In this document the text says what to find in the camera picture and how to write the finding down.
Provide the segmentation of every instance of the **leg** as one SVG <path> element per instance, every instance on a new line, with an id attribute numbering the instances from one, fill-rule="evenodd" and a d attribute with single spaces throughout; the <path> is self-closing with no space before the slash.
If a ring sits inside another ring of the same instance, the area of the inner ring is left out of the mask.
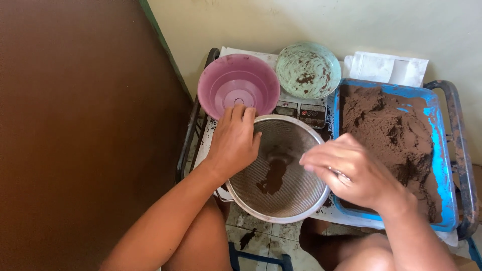
<path id="1" fill-rule="evenodd" d="M 393 255 L 388 239 L 382 234 L 366 237 L 352 235 L 322 236 L 328 228 L 325 221 L 307 218 L 301 226 L 300 246 L 310 253 L 325 271 L 390 270 Z"/>
<path id="2" fill-rule="evenodd" d="M 211 197 L 162 271 L 232 271 L 225 219 Z"/>

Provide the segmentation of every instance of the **sieve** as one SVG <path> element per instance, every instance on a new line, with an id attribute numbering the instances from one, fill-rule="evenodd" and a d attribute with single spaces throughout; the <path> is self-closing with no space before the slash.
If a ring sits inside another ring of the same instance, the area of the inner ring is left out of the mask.
<path id="1" fill-rule="evenodd" d="M 254 121 L 262 132 L 256 160 L 226 182 L 233 200 L 248 214 L 267 222 L 293 223 L 316 212 L 330 188 L 299 164 L 303 153 L 323 144 L 307 124 L 283 115 Z"/>

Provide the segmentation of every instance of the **cream wall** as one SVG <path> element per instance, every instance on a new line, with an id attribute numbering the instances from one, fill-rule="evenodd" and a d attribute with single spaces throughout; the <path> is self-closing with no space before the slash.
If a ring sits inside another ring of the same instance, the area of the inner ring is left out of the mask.
<path id="1" fill-rule="evenodd" d="M 148 0 L 191 94 L 212 47 L 278 53 L 315 41 L 338 59 L 355 51 L 429 59 L 425 82 L 459 89 L 473 161 L 482 163 L 479 0 Z"/>

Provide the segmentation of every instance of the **coffee grounds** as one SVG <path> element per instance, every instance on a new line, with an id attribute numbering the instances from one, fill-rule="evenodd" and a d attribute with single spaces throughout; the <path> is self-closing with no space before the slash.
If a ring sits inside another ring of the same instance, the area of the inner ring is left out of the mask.
<path id="1" fill-rule="evenodd" d="M 286 172 L 287 164 L 283 160 L 274 159 L 269 162 L 269 170 L 266 173 L 266 177 L 256 186 L 263 193 L 274 194 L 280 190 L 283 184 L 283 175 Z"/>
<path id="2" fill-rule="evenodd" d="M 348 85 L 340 86 L 340 96 L 341 132 L 351 133 L 417 197 L 419 210 L 430 223 L 441 222 L 425 100 L 385 94 L 381 87 Z M 342 205 L 353 208 L 347 202 Z"/>

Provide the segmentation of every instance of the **digital scale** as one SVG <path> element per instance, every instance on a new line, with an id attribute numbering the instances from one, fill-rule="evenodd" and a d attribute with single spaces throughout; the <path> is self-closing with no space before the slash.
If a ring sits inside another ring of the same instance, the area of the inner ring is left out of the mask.
<path id="1" fill-rule="evenodd" d="M 290 116 L 308 124 L 314 129 L 322 129 L 326 119 L 326 98 L 301 99 L 281 88 L 280 99 L 273 114 Z"/>

